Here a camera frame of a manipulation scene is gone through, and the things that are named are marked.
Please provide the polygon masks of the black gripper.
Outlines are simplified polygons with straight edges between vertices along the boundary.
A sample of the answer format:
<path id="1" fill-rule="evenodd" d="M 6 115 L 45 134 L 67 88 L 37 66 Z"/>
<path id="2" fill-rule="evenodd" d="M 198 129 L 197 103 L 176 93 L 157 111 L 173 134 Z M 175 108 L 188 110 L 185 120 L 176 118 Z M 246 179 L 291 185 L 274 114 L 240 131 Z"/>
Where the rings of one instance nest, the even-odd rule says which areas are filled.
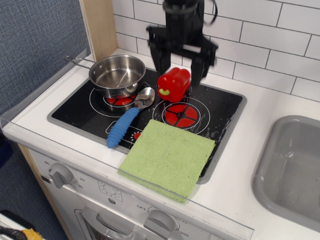
<path id="1" fill-rule="evenodd" d="M 171 53 L 191 57 L 183 46 L 201 48 L 207 55 L 197 55 L 191 61 L 191 85 L 196 88 L 207 76 L 211 62 L 216 60 L 218 46 L 203 35 L 204 11 L 197 9 L 188 14 L 166 13 L 165 27 L 149 26 L 148 45 L 159 75 L 163 75 L 171 66 Z"/>

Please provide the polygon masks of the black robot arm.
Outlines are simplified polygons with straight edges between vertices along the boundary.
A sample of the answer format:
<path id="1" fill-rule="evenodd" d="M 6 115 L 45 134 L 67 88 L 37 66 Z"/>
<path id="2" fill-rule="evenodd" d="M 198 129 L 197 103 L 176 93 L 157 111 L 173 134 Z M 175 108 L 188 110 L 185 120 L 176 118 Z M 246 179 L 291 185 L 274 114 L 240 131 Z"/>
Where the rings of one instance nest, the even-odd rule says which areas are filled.
<path id="1" fill-rule="evenodd" d="M 148 46 L 155 69 L 162 75 L 171 66 L 171 54 L 191 60 L 191 85 L 196 88 L 216 62 L 218 45 L 203 34 L 203 0 L 165 0 L 165 26 L 149 26 Z"/>

